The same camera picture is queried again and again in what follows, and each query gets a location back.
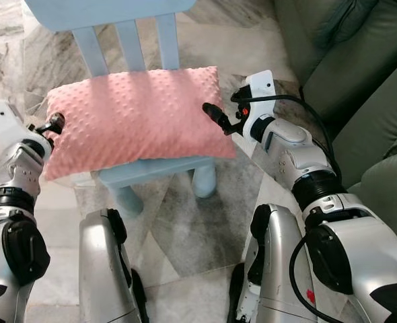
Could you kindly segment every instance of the sofa cushion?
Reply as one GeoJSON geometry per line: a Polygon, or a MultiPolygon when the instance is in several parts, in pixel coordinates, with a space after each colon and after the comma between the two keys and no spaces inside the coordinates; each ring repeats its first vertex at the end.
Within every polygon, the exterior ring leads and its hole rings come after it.
{"type": "Polygon", "coordinates": [[[351,37],[376,3],[377,0],[294,0],[306,34],[320,48],[351,37]]]}
{"type": "Polygon", "coordinates": [[[362,105],[333,142],[345,187],[360,181],[368,168],[382,160],[395,140],[397,69],[362,105]]]}
{"type": "Polygon", "coordinates": [[[381,0],[360,29],[321,60],[303,87],[305,100],[337,133],[395,68],[397,2],[381,0]]]}
{"type": "Polygon", "coordinates": [[[349,192],[384,221],[397,235],[397,155],[374,165],[349,192]]]}
{"type": "Polygon", "coordinates": [[[290,65],[300,85],[303,86],[326,54],[327,48],[320,48],[312,43],[303,27],[294,1],[275,0],[275,9],[284,36],[290,65]]]}

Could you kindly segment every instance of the dotted fabric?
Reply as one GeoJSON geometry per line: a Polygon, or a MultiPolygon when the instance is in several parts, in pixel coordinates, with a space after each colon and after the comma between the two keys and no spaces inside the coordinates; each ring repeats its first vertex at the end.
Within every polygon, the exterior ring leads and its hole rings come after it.
{"type": "Polygon", "coordinates": [[[63,85],[48,93],[50,116],[65,117],[46,164],[48,180],[138,159],[193,155],[235,157],[203,111],[222,107],[216,67],[125,72],[63,85]]]}

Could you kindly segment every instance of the chair backrest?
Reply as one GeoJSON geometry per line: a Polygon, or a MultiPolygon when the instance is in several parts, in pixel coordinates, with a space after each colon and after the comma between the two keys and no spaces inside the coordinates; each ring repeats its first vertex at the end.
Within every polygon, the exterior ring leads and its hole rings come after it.
{"type": "Polygon", "coordinates": [[[129,71],[144,71],[136,19],[155,17],[163,69],[179,68],[175,13],[196,0],[25,0],[49,30],[71,30],[92,76],[109,73],[94,26],[114,24],[129,71]]]}

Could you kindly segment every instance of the floor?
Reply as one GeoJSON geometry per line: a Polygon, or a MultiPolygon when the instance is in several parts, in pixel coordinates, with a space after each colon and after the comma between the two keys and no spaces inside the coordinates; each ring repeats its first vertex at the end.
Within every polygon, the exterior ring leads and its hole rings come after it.
{"type": "MultiPolygon", "coordinates": [[[[198,0],[177,15],[183,67],[217,65],[225,108],[245,76],[270,69],[278,94],[297,93],[283,39],[269,0],[198,0]]],[[[161,67],[152,19],[138,21],[145,64],[161,67]]],[[[112,26],[96,28],[110,71],[124,71],[112,26]]],[[[70,32],[42,27],[21,0],[0,0],[0,98],[15,104],[26,121],[42,122],[48,90],[89,77],[70,32]]],[[[279,102],[285,118],[320,133],[297,106],[279,102]]],[[[224,322],[231,270],[242,259],[256,205],[276,203],[299,215],[289,191],[263,170],[266,155],[233,135],[238,156],[217,161],[218,189],[200,200],[191,190],[191,174],[168,176],[134,187],[145,208],[124,219],[125,244],[140,273],[152,322],[224,322]]],[[[26,322],[78,322],[79,222],[90,211],[113,207],[108,191],[90,180],[41,179],[36,219],[51,264],[30,296],[26,322]]],[[[315,280],[318,308],[344,322],[360,322],[346,297],[315,280]]]]}

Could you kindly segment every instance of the light blue chair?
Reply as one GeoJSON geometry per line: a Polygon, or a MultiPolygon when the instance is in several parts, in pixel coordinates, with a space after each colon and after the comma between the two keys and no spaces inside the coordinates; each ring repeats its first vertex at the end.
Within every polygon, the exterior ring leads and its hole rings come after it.
{"type": "MultiPolygon", "coordinates": [[[[190,9],[196,0],[25,0],[37,20],[53,32],[71,30],[92,76],[108,74],[94,26],[114,24],[129,71],[144,71],[145,63],[135,19],[155,17],[163,69],[179,68],[175,13],[190,9]]],[[[194,169],[196,196],[211,196],[216,188],[212,157],[141,159],[98,172],[118,210],[128,217],[143,209],[131,185],[167,174],[194,169]]]]}

